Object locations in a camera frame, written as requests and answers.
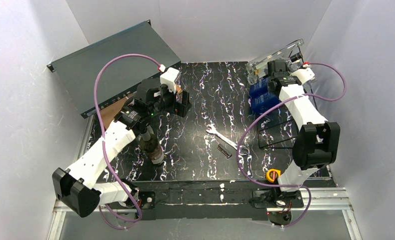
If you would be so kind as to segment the clear square labelled bottle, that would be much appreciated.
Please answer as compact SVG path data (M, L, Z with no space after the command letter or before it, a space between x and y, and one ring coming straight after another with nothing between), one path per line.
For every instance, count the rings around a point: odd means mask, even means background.
M287 53L272 54L264 59L255 59L246 64L247 81L254 85L266 77L289 76L302 65L303 55Z

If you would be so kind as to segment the clear round glass bottle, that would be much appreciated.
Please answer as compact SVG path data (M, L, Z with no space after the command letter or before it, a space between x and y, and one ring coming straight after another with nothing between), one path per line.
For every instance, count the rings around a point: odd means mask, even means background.
M301 46L304 45L302 38L297 39L283 48L277 50L269 50L267 53L250 60L245 68L248 75L255 76L266 72L267 63L273 60L286 60L288 63L297 63L303 59Z

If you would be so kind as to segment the blue square bottle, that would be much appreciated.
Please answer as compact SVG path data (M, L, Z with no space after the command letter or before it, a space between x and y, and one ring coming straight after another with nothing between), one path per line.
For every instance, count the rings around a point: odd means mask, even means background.
M249 87L249 96L253 99L267 93L269 91L268 88L269 81L270 81L270 77L260 78L258 82L252 84Z
M259 96L252 97L250 100L250 108L255 114L260 115L280 102L281 101L275 94L266 92Z

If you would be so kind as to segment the black wire wine rack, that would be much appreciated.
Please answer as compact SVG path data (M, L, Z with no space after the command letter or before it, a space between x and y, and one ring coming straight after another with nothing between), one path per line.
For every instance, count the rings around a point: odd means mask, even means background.
M290 84L300 85L298 78L291 76L291 74L289 79L275 78L268 82L268 92L278 97L281 87ZM258 146L261 149L291 149L297 135L296 123L285 106L274 110L257 124Z

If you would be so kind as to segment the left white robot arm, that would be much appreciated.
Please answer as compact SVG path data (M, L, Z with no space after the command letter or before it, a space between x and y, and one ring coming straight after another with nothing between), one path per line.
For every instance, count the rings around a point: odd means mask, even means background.
M190 94L175 82L162 78L144 79L136 93L127 99L104 132L89 150L66 169L52 174L56 198L81 218L98 206L114 202L137 203L139 190L128 180L98 183L101 173L120 151L136 141L154 164L165 155L150 126L152 118L162 112L184 118L190 110Z

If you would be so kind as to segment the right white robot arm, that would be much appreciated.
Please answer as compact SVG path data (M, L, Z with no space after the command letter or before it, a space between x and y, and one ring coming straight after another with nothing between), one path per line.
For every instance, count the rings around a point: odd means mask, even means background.
M273 60L267 66L267 89L287 107L298 129L293 161L276 179L282 193L293 193L310 175L336 161L341 129L318 112L304 90L304 85L315 78L310 63L293 72L285 60Z

